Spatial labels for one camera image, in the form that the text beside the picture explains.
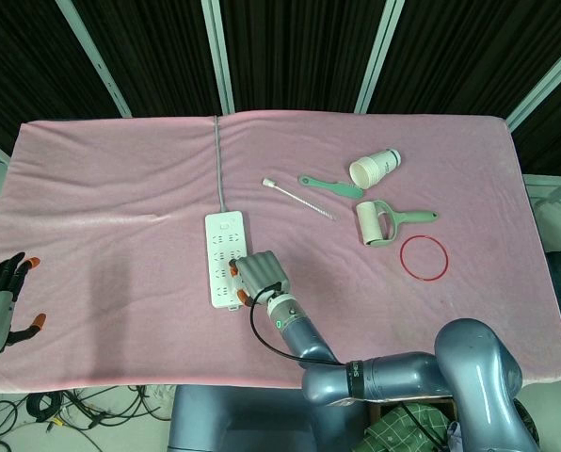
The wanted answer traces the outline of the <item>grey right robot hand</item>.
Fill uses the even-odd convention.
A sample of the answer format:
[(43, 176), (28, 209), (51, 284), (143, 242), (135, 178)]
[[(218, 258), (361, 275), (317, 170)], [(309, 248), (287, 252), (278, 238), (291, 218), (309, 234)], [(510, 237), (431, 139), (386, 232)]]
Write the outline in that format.
[(233, 292), (244, 306), (266, 305), (290, 292), (289, 279), (271, 250), (231, 259), (229, 267)]

